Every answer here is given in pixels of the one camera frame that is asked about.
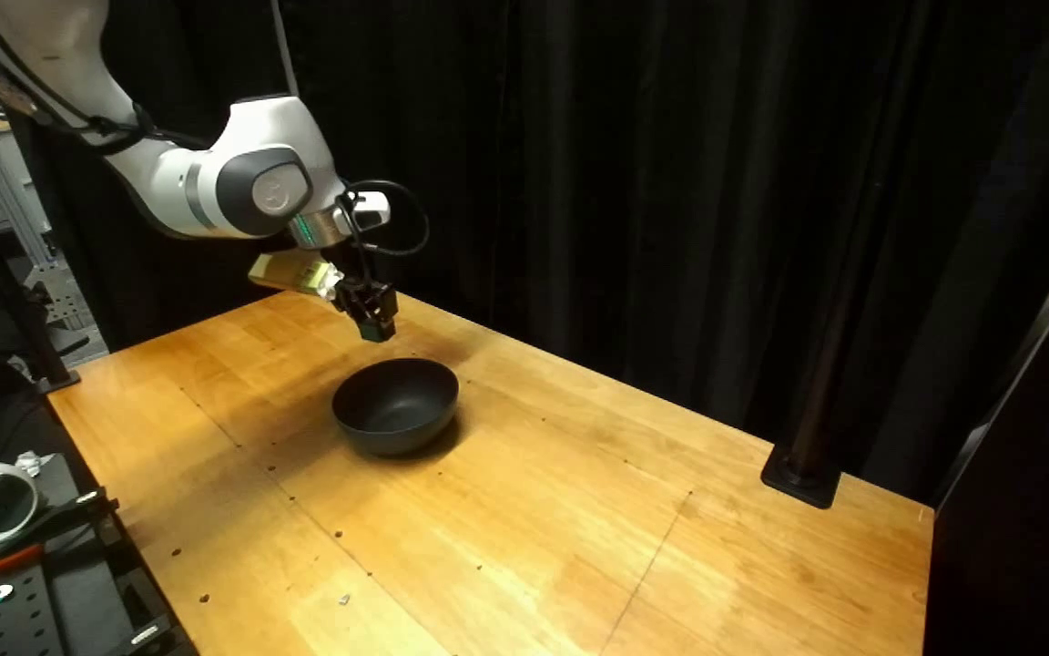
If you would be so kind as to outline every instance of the wooden table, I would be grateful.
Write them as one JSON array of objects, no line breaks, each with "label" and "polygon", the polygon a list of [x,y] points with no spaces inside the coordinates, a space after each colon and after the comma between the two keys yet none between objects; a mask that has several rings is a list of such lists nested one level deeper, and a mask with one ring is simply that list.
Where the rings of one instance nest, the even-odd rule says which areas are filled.
[{"label": "wooden table", "polygon": [[[399,300],[366,345],[269,297],[84,367],[52,405],[201,653],[920,653],[933,509]],[[328,399],[458,372],[458,446],[360,461]]]}]

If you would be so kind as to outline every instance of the black cable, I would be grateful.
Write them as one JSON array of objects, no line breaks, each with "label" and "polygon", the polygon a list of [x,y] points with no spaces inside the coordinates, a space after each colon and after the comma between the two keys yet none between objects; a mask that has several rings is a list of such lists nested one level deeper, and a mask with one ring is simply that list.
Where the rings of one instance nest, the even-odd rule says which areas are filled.
[{"label": "black cable", "polygon": [[[356,203],[360,190],[383,190],[386,198],[399,192],[408,201],[408,208],[411,208],[411,218],[419,218],[419,241],[399,244],[399,249],[390,249],[390,244],[377,244],[377,241],[363,241],[360,225],[353,218],[353,203]],[[419,198],[408,186],[393,184],[393,178],[356,178],[356,184],[351,184],[345,186],[345,203],[351,203],[345,216],[351,216],[351,235],[353,235],[351,244],[356,252],[370,252],[370,254],[386,254],[386,260],[408,260],[408,254],[419,254],[430,244],[430,216],[422,210]]]}]

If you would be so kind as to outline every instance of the bowl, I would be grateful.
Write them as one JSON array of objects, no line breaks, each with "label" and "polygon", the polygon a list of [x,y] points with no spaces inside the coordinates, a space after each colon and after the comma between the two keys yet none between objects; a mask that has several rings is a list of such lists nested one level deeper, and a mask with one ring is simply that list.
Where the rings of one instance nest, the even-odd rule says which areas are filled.
[{"label": "bowl", "polygon": [[377,362],[353,372],[330,399],[335,422],[363,455],[411,455],[455,421],[455,372],[422,362]]}]

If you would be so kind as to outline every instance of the black curtain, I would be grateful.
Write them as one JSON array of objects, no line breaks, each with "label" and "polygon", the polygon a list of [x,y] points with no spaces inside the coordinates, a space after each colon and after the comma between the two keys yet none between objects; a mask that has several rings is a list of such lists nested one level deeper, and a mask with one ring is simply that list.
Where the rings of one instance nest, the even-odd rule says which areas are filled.
[{"label": "black curtain", "polygon": [[1049,653],[1049,338],[937,513],[924,653]]},{"label": "black curtain", "polygon": [[[220,135],[266,0],[115,0],[108,63]],[[933,498],[1049,285],[1049,3],[285,0],[345,178],[434,210],[404,291]],[[119,342],[251,300],[39,139]]]}]

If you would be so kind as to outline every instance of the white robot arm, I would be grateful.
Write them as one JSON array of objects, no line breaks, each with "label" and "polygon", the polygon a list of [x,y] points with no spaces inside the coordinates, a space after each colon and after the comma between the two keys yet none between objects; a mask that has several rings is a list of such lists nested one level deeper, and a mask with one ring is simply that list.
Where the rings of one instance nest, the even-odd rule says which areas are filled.
[{"label": "white robot arm", "polygon": [[366,338],[386,338],[390,285],[319,260],[319,249],[386,225],[386,192],[345,190],[296,95],[229,106],[229,123],[207,148],[158,135],[103,63],[107,15],[108,0],[0,0],[0,97],[84,139],[175,236],[256,241],[291,230],[297,249],[262,254],[251,277],[323,297],[351,311]]}]

